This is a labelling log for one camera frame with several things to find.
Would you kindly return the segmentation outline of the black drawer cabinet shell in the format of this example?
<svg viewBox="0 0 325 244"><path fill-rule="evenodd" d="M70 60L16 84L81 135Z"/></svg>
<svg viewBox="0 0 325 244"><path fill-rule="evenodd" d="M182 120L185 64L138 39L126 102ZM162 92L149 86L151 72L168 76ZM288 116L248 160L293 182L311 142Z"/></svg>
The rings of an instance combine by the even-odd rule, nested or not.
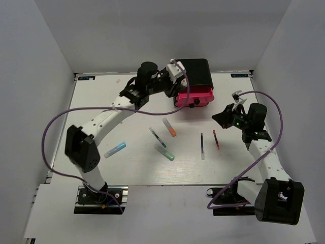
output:
<svg viewBox="0 0 325 244"><path fill-rule="evenodd" d="M183 58L176 59L176 61L183 64L191 86L208 86L212 89L214 88L207 59Z"/></svg>

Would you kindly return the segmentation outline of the pink top drawer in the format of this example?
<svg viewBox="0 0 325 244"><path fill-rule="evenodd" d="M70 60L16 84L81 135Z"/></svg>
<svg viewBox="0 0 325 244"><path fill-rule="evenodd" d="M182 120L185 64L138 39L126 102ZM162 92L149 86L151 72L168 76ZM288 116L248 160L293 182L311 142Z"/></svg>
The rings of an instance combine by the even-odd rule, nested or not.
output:
<svg viewBox="0 0 325 244"><path fill-rule="evenodd" d="M186 101L187 90L178 93L174 98L174 106L181 107ZM191 85L189 98L185 107L204 107L214 100L213 88L207 85Z"/></svg>

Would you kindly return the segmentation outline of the orange highlighter pen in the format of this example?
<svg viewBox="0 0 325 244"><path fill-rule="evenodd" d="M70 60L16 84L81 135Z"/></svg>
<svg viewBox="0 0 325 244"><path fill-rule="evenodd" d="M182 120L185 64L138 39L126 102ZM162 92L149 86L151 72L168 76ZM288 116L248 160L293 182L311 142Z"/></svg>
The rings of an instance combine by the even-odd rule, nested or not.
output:
<svg viewBox="0 0 325 244"><path fill-rule="evenodd" d="M174 130L174 128L171 126L169 121L166 118L163 118L162 121L163 121L164 125L166 126L167 130L169 131L169 133L171 134L171 136L176 137L177 133Z"/></svg>

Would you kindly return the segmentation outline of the green gel pen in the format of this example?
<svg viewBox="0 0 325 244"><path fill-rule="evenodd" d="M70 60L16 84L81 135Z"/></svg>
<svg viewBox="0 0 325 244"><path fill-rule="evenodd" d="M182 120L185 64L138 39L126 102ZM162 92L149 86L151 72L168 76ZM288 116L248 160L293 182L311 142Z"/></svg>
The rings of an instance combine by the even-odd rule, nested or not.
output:
<svg viewBox="0 0 325 244"><path fill-rule="evenodd" d="M162 141L162 139L156 134L155 130L152 127L149 127L149 131L154 135L154 137L160 142L160 144L166 148L166 144Z"/></svg>

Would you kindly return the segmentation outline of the green highlighter pen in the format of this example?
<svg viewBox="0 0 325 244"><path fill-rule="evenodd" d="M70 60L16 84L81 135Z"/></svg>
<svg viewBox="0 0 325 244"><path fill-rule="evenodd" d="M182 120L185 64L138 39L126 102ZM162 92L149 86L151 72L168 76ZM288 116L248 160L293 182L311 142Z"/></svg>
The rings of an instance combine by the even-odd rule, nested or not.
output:
<svg viewBox="0 0 325 244"><path fill-rule="evenodd" d="M158 144L155 144L154 145L154 148L160 153L162 154L164 157L166 157L168 160L170 161L173 161L175 156L170 153L169 151L167 151L164 147L158 145Z"/></svg>

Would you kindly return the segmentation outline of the blue highlighter pen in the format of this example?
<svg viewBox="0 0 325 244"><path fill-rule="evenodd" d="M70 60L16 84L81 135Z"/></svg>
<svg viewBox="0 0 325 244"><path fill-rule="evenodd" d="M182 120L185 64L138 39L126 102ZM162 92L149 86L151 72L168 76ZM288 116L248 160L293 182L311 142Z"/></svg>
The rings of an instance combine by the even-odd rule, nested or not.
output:
<svg viewBox="0 0 325 244"><path fill-rule="evenodd" d="M120 150L124 149L125 147L126 147L126 143L125 142L122 142L122 143L118 144L117 146L115 146L114 148L112 148L109 151L107 151L104 154L104 157L105 158L108 158L108 157L114 155L115 153L119 152Z"/></svg>

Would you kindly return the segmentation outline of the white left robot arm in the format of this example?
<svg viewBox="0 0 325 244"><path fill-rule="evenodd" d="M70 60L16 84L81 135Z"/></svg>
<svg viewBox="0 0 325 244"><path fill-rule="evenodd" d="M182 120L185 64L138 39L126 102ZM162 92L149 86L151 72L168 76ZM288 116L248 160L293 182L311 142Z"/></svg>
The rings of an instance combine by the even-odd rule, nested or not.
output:
<svg viewBox="0 0 325 244"><path fill-rule="evenodd" d="M98 168L101 157L97 147L101 141L124 119L141 113L151 95L165 93L171 98L185 88L189 88L189 81L182 62L173 59L161 71L155 63L144 62L109 108L103 108L99 115L79 127L68 128L64 153L80 172L95 202L107 198L107 184Z"/></svg>

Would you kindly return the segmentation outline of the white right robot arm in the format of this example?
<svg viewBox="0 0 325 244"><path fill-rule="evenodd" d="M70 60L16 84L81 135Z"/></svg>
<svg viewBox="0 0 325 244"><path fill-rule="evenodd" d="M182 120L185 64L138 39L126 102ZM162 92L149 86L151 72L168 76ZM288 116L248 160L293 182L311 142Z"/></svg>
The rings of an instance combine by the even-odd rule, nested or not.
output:
<svg viewBox="0 0 325 244"><path fill-rule="evenodd" d="M217 212L222 208L248 206L258 221L296 225L305 190L302 183L292 180L281 166L275 144L265 130L266 115L265 105L252 103L247 112L242 105L229 104L223 112L212 116L224 129L241 130L242 141L255 160L249 169L258 168L263 184L258 185L242 172L214 194L208 209Z"/></svg>

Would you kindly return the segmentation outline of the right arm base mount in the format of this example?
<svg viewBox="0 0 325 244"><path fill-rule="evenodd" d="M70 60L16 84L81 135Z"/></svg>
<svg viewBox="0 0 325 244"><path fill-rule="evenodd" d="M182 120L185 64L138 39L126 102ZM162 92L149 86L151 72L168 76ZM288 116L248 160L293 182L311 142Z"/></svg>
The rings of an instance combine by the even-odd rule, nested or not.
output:
<svg viewBox="0 0 325 244"><path fill-rule="evenodd" d="M212 204L226 205L226 207L213 210L214 216L254 216L254 203L261 189L256 182L241 177L228 187Z"/></svg>

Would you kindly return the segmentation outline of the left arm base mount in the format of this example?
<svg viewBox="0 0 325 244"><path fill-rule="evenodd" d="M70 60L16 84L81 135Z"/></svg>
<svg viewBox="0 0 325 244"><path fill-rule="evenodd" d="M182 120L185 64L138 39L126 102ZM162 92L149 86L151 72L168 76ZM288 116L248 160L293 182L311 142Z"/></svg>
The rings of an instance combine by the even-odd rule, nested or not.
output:
<svg viewBox="0 0 325 244"><path fill-rule="evenodd" d="M111 194L125 210L128 186L108 186ZM94 193L85 186L79 186L75 201L74 214L80 215L121 215L122 212L111 196Z"/></svg>

